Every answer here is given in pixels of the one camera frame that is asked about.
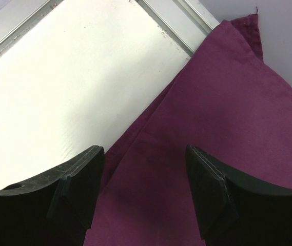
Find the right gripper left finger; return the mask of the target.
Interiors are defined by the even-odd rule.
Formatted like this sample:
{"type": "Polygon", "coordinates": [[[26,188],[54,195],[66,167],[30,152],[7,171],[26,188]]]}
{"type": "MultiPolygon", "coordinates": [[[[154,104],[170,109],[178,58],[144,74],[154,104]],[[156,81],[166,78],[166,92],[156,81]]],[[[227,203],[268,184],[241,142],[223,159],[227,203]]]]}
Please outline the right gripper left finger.
{"type": "Polygon", "coordinates": [[[104,164],[104,149],[92,146],[0,190],[0,245],[83,245],[104,164]]]}

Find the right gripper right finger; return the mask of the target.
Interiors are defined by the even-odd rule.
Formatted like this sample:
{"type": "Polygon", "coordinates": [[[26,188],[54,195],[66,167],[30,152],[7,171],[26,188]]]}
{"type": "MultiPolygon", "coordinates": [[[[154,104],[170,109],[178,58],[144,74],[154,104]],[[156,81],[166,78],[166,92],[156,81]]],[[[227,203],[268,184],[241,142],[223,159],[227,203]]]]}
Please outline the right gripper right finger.
{"type": "Polygon", "coordinates": [[[186,148],[185,162],[206,245],[292,245],[292,189],[255,178],[194,146],[186,148]]]}

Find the purple cloth wrap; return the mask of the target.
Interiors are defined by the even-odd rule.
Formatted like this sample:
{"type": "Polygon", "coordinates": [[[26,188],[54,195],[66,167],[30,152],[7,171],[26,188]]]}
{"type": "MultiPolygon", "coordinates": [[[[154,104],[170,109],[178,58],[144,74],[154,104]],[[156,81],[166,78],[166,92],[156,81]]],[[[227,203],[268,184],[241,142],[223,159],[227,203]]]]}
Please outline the purple cloth wrap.
{"type": "Polygon", "coordinates": [[[263,61],[258,15],[224,20],[106,153],[85,245],[206,245],[188,146],[292,189],[292,87],[263,61]]]}

